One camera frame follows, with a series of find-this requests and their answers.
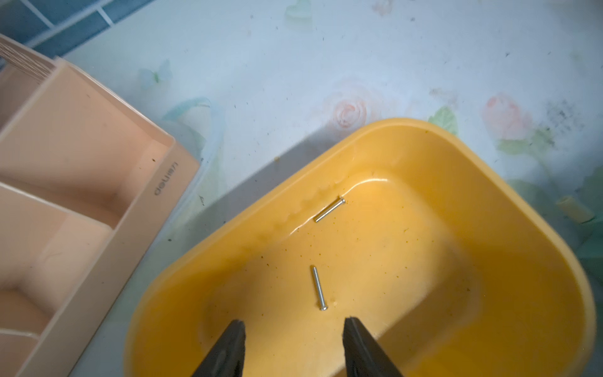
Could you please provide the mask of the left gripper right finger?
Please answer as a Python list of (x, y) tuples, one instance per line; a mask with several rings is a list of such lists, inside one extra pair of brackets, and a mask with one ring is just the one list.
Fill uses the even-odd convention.
[(357, 317), (347, 317), (342, 342), (348, 377), (403, 377)]

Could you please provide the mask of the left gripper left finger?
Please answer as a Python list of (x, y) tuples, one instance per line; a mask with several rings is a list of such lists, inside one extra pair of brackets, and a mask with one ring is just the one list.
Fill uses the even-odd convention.
[(245, 359), (246, 328), (232, 320), (208, 352), (192, 377), (241, 377)]

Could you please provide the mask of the long silver screw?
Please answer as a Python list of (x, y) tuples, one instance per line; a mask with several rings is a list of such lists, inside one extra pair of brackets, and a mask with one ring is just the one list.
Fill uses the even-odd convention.
[(325, 311), (328, 309), (327, 302), (325, 300), (322, 285), (320, 282), (320, 275), (318, 272), (318, 268), (315, 265), (311, 266), (312, 278), (314, 280), (315, 288), (317, 290), (318, 303), (321, 311)]
[(341, 207), (345, 203), (346, 203), (345, 198), (343, 198), (342, 196), (338, 196), (333, 202), (328, 204), (328, 206), (323, 208), (316, 216), (314, 216), (313, 220), (315, 222), (321, 221), (323, 218), (328, 216), (331, 212), (333, 212), (335, 209)]

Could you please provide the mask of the yellow plastic storage box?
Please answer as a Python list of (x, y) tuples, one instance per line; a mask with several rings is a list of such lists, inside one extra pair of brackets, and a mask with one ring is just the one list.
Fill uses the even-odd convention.
[(389, 119), (164, 270), (130, 322), (124, 373), (190, 376), (242, 320), (244, 375), (342, 375), (347, 317), (406, 376), (578, 376), (596, 333), (586, 274), (546, 221), (449, 132)]

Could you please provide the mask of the peach desk file organizer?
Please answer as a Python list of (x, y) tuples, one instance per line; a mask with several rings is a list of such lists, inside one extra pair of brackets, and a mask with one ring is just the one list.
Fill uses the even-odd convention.
[(1, 374), (66, 376), (199, 162), (73, 64), (1, 56)]

